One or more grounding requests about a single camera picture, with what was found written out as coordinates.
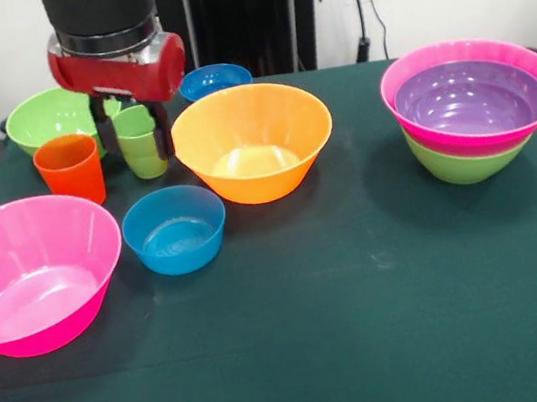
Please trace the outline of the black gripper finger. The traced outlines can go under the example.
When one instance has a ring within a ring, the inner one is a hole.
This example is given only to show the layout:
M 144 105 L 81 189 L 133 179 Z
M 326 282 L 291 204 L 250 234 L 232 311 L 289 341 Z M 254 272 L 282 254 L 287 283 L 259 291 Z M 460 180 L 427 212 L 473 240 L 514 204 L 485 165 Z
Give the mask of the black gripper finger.
M 116 135 L 114 124 L 104 108 L 104 99 L 102 97 L 90 96 L 89 106 L 96 131 L 104 150 L 110 154 L 119 154 L 120 148 Z
M 149 115 L 155 122 L 153 135 L 159 159 L 167 160 L 173 157 L 175 148 L 171 134 L 170 120 L 166 108 L 160 102 L 146 104 Z

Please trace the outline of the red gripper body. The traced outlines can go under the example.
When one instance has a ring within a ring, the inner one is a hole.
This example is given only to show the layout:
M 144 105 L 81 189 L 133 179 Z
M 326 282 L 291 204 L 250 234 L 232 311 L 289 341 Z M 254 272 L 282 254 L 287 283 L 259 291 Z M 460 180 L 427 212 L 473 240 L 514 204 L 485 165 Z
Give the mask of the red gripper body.
M 182 39 L 159 32 L 139 52 L 117 58 L 88 58 L 48 54 L 49 68 L 58 84 L 92 96 L 125 96 L 139 102 L 169 101 L 179 89 L 184 69 Z

